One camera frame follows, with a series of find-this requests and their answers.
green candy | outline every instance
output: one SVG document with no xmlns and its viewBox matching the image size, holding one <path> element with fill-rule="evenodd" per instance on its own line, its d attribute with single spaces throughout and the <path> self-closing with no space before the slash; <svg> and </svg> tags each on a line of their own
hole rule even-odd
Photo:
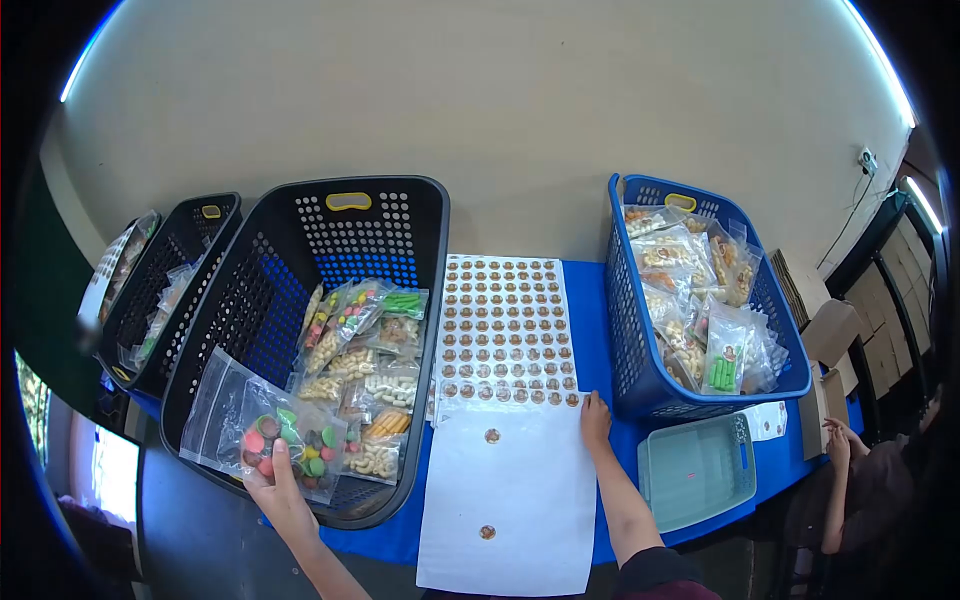
<svg viewBox="0 0 960 600">
<path fill-rule="evenodd" d="M 320 437 L 324 439 L 324 445 L 326 447 L 337 447 L 337 433 L 333 430 L 333 425 L 324 427 L 324 431 L 320 434 Z"/>
<path fill-rule="evenodd" d="M 289 445 L 293 445 L 297 442 L 297 430 L 290 425 L 283 425 L 283 429 L 280 429 L 280 437 Z"/>
<path fill-rule="evenodd" d="M 297 422 L 297 415 L 293 414 L 293 412 L 288 411 L 285 408 L 276 409 L 276 415 L 280 418 L 280 421 L 282 421 L 285 425 L 292 426 L 295 422 Z"/>
<path fill-rule="evenodd" d="M 320 458 L 311 458 L 307 465 L 310 466 L 311 477 L 323 477 L 326 472 L 326 465 Z"/>
</svg>

dark sleeve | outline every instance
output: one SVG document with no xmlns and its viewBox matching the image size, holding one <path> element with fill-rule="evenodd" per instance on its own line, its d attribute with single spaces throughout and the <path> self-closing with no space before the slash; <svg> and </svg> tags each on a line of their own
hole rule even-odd
<svg viewBox="0 0 960 600">
<path fill-rule="evenodd" d="M 615 598 L 717 598 L 697 565 L 672 548 L 640 550 L 617 575 Z"/>
</svg>

person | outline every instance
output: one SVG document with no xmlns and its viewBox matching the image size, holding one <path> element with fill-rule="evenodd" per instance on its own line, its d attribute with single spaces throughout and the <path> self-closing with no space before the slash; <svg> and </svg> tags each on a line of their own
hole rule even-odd
<svg viewBox="0 0 960 600">
<path fill-rule="evenodd" d="M 872 449 L 842 421 L 825 419 L 830 462 L 791 499 L 783 529 L 786 544 L 833 555 L 884 538 L 909 505 L 923 471 L 942 392 L 937 389 L 910 436 L 898 435 Z"/>
<path fill-rule="evenodd" d="M 664 547 L 657 524 L 610 445 L 611 414 L 596 391 L 581 408 L 580 432 L 593 463 L 613 554 L 619 567 L 614 598 L 716 599 L 704 588 L 697 567 Z M 286 442 L 274 442 L 275 484 L 254 476 L 244 481 L 263 514 L 290 548 L 303 573 L 323 598 L 370 598 L 320 539 L 320 526 L 294 481 Z M 424 598 L 463 597 L 428 590 Z"/>
</svg>

blue plastic basket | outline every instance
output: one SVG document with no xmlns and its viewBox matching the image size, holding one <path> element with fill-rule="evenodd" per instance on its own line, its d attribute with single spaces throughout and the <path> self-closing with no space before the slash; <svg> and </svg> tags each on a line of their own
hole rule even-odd
<svg viewBox="0 0 960 600">
<path fill-rule="evenodd" d="M 636 465 L 640 493 L 662 534 L 756 495 L 754 445 L 743 415 L 658 429 L 636 447 Z"/>
<path fill-rule="evenodd" d="M 613 227 L 607 248 L 607 269 L 604 281 L 613 354 L 613 410 L 624 419 L 653 416 L 676 419 L 705 419 L 726 415 L 753 404 L 789 400 L 810 390 L 810 369 L 806 351 L 793 321 L 780 283 L 766 254 L 756 273 L 750 302 L 762 307 L 769 316 L 767 326 L 779 334 L 778 343 L 789 350 L 790 358 L 771 394 L 751 396 L 704 396 L 680 386 L 663 367 L 654 342 L 654 328 L 647 304 L 640 291 L 640 276 L 634 254 L 630 250 L 627 225 L 620 210 L 616 190 L 618 173 L 610 178 L 608 193 L 613 209 Z M 763 246 L 754 226 L 736 204 L 695 187 L 641 175 L 628 175 L 624 181 L 624 204 L 663 204 L 669 194 L 680 194 L 696 200 L 694 213 L 715 217 L 725 228 L 730 219 L 747 226 L 747 241 Z M 799 365 L 796 369 L 790 366 Z"/>
</svg>

black plastic basket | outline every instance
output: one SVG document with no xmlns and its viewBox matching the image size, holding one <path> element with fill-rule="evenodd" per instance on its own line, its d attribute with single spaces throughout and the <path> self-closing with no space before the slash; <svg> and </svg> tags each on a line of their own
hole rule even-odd
<svg viewBox="0 0 960 600">
<path fill-rule="evenodd" d="M 163 221 L 104 323 L 97 359 L 121 388 L 157 399 L 163 396 L 190 318 L 242 220 L 240 196 L 228 192 L 185 200 Z M 206 255 L 204 238 L 210 242 Z M 167 272 L 180 265 L 193 264 L 201 256 L 203 263 L 174 307 L 153 351 L 139 372 L 130 371 L 120 363 L 117 345 L 130 349 L 143 343 L 149 325 L 147 317 L 156 312 L 158 294 L 170 285 Z"/>
<path fill-rule="evenodd" d="M 420 381 L 396 486 L 341 477 L 329 506 L 311 504 L 320 523 L 336 529 L 373 527 L 396 513 L 417 478 L 444 283 L 449 205 L 439 183 L 416 176 L 304 181 L 267 192 L 233 237 L 187 333 L 160 410 L 160 438 L 167 449 L 179 456 L 197 385 L 217 346 L 271 383 L 286 386 L 303 313 L 321 281 L 332 288 L 351 277 L 380 277 L 404 287 L 426 288 L 430 300 Z M 212 417 L 220 418 L 226 415 L 215 412 Z M 183 462 L 249 497 L 236 479 Z"/>
</svg>

